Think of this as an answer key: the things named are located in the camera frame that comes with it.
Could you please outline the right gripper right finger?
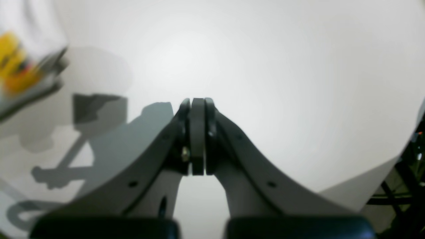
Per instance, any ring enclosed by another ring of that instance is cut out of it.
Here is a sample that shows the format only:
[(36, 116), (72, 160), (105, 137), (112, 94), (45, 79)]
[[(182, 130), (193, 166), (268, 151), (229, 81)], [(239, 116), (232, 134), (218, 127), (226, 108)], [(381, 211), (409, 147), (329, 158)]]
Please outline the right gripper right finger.
[(205, 99), (206, 170), (225, 189), (225, 239), (374, 239), (358, 213), (278, 170), (243, 130)]

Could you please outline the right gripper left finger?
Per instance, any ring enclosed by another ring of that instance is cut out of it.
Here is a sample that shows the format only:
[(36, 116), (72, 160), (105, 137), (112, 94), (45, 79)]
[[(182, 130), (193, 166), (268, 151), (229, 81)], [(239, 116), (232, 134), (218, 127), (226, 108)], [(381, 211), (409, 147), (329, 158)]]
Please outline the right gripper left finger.
[(91, 193), (42, 216), (31, 239), (177, 239), (182, 176), (204, 175), (206, 104), (185, 99), (135, 162)]

